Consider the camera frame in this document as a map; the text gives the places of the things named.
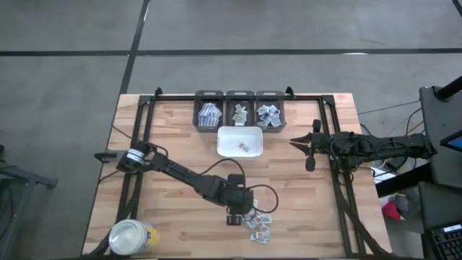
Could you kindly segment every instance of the white box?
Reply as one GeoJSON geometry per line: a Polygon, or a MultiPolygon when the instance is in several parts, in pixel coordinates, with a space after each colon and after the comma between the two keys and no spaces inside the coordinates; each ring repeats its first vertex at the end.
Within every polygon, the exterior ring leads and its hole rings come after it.
{"type": "Polygon", "coordinates": [[[263,132],[257,126],[222,126],[217,151],[223,157],[258,157],[263,154],[263,132]]]}

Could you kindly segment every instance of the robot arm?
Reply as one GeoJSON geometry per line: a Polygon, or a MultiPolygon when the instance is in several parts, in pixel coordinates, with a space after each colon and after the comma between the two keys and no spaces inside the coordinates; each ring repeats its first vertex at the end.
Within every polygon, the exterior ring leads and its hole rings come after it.
{"type": "Polygon", "coordinates": [[[308,171],[315,168],[315,153],[332,156],[340,170],[356,170],[362,163],[390,157],[429,159],[437,153],[431,141],[423,134],[378,138],[353,132],[339,132],[327,136],[320,133],[320,128],[321,122],[314,120],[313,133],[290,140],[292,146],[307,156],[305,168],[308,171]]]}
{"type": "MultiPolygon", "coordinates": [[[[247,214],[252,209],[253,192],[244,188],[243,176],[231,174],[225,180],[217,175],[201,175],[170,160],[167,155],[158,152],[157,148],[155,144],[138,142],[134,148],[125,152],[117,169],[124,173],[148,170],[163,172],[191,186],[205,200],[219,206],[228,206],[231,215],[247,214]]],[[[228,225],[233,225],[234,221],[228,219],[228,225]]]]}

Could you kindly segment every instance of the butcher block tabletop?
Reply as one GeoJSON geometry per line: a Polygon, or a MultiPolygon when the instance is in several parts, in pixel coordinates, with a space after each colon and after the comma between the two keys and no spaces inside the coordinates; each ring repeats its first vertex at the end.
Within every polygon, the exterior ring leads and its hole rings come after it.
{"type": "MultiPolygon", "coordinates": [[[[333,95],[341,130],[360,133],[352,94],[333,95]]],[[[138,99],[139,95],[122,95],[118,102],[114,126],[128,135],[133,131],[138,99]]],[[[287,125],[281,133],[263,134],[262,156],[238,160],[245,170],[246,186],[267,184],[279,195],[279,208],[271,214],[269,243],[251,241],[251,230],[226,225],[224,207],[205,201],[190,186],[164,173],[151,171],[144,174],[137,220],[154,225],[160,231],[160,243],[139,257],[344,256],[328,158],[316,155],[315,171],[307,172],[305,155],[289,144],[289,139],[313,131],[313,120],[321,118],[318,102],[286,100],[284,106],[287,125]]],[[[146,114],[141,120],[140,137],[146,114]]],[[[217,154],[217,134],[198,133],[192,118],[193,101],[156,101],[149,141],[167,148],[171,160],[199,173],[221,157],[217,154]]],[[[331,117],[328,119],[332,133],[331,117]]],[[[128,150],[130,142],[112,129],[108,149],[128,150]]],[[[101,177],[115,169],[116,162],[105,164],[101,177]]],[[[207,174],[227,178],[231,173],[240,170],[232,162],[224,162],[207,174]]],[[[98,186],[83,253],[93,250],[116,221],[122,183],[123,174],[117,173],[98,186]]],[[[391,251],[370,170],[355,172],[353,187],[359,218],[373,238],[391,251]]],[[[275,198],[269,189],[255,188],[254,196],[259,208],[273,208],[275,198]]],[[[349,234],[356,251],[350,222],[349,234]]]]}

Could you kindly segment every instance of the sticker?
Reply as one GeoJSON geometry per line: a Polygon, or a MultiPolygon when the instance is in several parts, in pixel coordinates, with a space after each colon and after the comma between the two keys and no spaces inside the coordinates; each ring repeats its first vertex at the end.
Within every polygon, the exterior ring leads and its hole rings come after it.
{"type": "Polygon", "coordinates": [[[454,230],[460,230],[462,229],[462,226],[461,225],[454,225],[454,226],[450,226],[450,227],[445,227],[443,228],[443,230],[445,232],[449,232],[449,231],[454,231],[454,230]]]}

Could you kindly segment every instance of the gray floor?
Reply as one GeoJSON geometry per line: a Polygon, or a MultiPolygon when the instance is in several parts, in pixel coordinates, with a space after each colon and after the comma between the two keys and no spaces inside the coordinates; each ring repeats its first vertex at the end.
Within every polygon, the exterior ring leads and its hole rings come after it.
{"type": "MultiPolygon", "coordinates": [[[[142,0],[0,1],[0,51],[128,50],[142,0]]],[[[140,49],[453,48],[462,18],[447,0],[152,0],[140,49]]],[[[12,164],[59,179],[39,188],[17,259],[77,256],[126,57],[0,57],[0,144],[12,164]]],[[[353,92],[358,112],[418,99],[461,75],[462,54],[138,57],[128,93],[202,89],[353,92]]],[[[360,116],[374,135],[418,104],[360,116]]],[[[411,121],[422,120],[417,114],[411,121]]],[[[405,132],[402,123],[392,135],[405,132]]],[[[393,250],[409,234],[389,227],[393,250]]]]}

